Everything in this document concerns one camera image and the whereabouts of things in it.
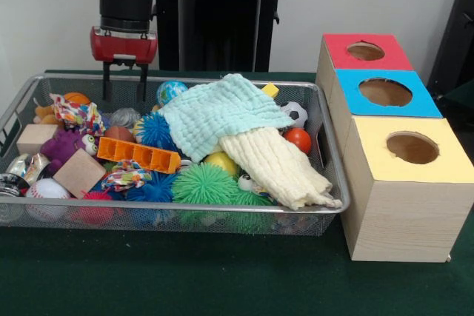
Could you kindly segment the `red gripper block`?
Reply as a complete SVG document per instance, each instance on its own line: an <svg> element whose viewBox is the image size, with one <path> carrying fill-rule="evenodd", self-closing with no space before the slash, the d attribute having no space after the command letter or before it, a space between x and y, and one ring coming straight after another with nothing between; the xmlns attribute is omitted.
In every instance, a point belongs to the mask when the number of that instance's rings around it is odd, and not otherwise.
<svg viewBox="0 0 474 316"><path fill-rule="evenodd" d="M111 101L112 86L110 65L114 61L131 61L140 68L136 97L146 101L147 65L153 62L158 49L155 31L148 33L114 33L100 27L92 27L90 46L94 59L103 62L102 94Z"/></svg>

